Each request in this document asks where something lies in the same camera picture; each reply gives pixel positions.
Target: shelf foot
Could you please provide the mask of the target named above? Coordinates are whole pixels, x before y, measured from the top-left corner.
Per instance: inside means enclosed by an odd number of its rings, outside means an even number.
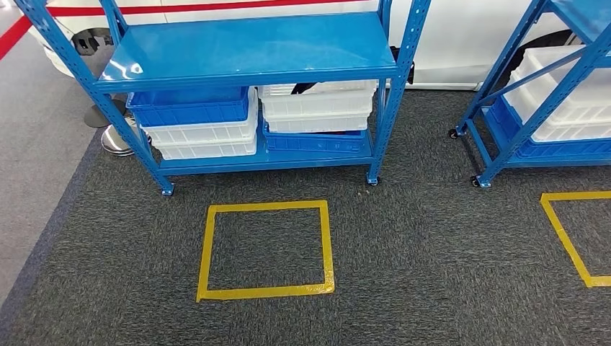
[[[471,184],[474,187],[488,188],[488,187],[492,186],[492,184],[490,182],[482,182],[482,181],[480,181],[480,177],[481,177],[481,175],[474,175],[474,176],[471,177]]]
[[[456,127],[455,127],[455,128],[453,128],[453,129],[450,129],[450,130],[447,132],[447,136],[448,136],[448,137],[450,137],[451,139],[457,139],[458,137],[462,137],[462,136],[464,136],[464,135],[466,135],[466,134],[467,134],[467,131],[465,131],[465,130],[460,130],[460,129],[458,128],[458,126],[456,126]]]
[[[375,179],[371,179],[371,178],[367,178],[367,183],[371,186],[376,186],[378,185],[378,183],[380,182],[380,177],[377,177]]]
[[[174,183],[172,183],[171,189],[161,191],[161,195],[163,196],[172,196],[173,194],[174,194]]]

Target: white car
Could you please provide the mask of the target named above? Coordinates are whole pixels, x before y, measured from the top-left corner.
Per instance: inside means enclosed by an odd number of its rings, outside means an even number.
[[[246,0],[117,0],[119,6],[175,6],[240,3]],[[500,54],[530,0],[432,0],[416,53],[414,87],[420,89],[477,89]],[[411,0],[395,0],[391,12],[391,45],[400,45]],[[49,7],[99,7],[98,0],[49,0]],[[295,14],[375,11],[378,0],[216,9],[194,12],[128,14],[128,24],[186,22],[196,20],[273,17]],[[55,20],[83,56],[95,53],[101,40],[112,44],[105,16],[56,17]],[[71,75],[59,57],[34,28],[53,65]],[[544,14],[524,39],[528,47],[563,44],[570,31],[556,16]],[[513,67],[519,60],[513,61]]]

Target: floor marking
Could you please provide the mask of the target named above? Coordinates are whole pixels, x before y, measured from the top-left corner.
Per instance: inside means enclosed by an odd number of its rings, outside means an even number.
[[[216,213],[230,213],[242,211],[264,211],[285,209],[316,208],[320,210],[321,217],[321,243],[323,252],[324,283],[312,285],[295,285],[266,288],[233,288],[228,290],[208,290],[210,274],[210,261],[212,259],[212,243],[214,238],[214,225]],[[331,256],[331,232],[329,228],[329,207],[326,200],[306,200],[297,202],[276,203],[250,203],[211,205],[208,208],[204,244],[202,247],[202,262],[200,279],[197,284],[196,301],[202,299],[248,299],[271,298],[285,296],[307,296],[313,294],[332,293],[335,291],[333,274],[333,257]]]
[[[584,261],[581,260],[579,253],[571,243],[568,234],[562,227],[556,212],[552,208],[550,201],[557,200],[599,200],[611,198],[611,191],[592,191],[592,192],[558,192],[558,193],[543,193],[541,195],[541,205],[543,206],[543,210],[548,214],[548,218],[552,223],[554,230],[560,238],[562,245],[566,252],[568,252],[569,257],[573,261],[573,265],[575,265],[575,269],[581,279],[586,284],[586,287],[602,287],[602,286],[611,286],[611,276],[592,276],[590,275]]]

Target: blue plastic crate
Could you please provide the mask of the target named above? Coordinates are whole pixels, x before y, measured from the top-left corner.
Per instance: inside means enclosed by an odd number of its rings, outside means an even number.
[[[244,121],[248,87],[134,92],[127,108],[144,127]]]
[[[263,135],[269,150],[325,151],[353,153],[361,151],[366,130],[346,131],[344,133],[273,133],[267,123]]]
[[[501,147],[507,145],[509,140],[522,128],[522,119],[503,96],[496,98],[488,111],[487,118],[489,121],[493,120],[496,128],[502,132],[501,136],[495,136],[497,144]],[[515,155],[520,158],[532,158],[590,154],[611,154],[611,138],[554,142],[537,142],[529,138]]]

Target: red stripe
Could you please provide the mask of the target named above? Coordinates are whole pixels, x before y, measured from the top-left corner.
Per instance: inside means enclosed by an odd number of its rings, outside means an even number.
[[[0,36],[0,59],[2,59],[21,39],[32,24],[27,17],[19,18],[2,36]]]
[[[293,6],[312,4],[332,4],[338,2],[354,2],[367,0],[264,0],[246,2],[223,2],[219,4],[193,4],[173,6],[132,6],[121,7],[123,14],[145,14],[163,12],[211,11],[216,9],[248,9],[271,6]],[[101,7],[48,7],[54,17],[103,16]]]

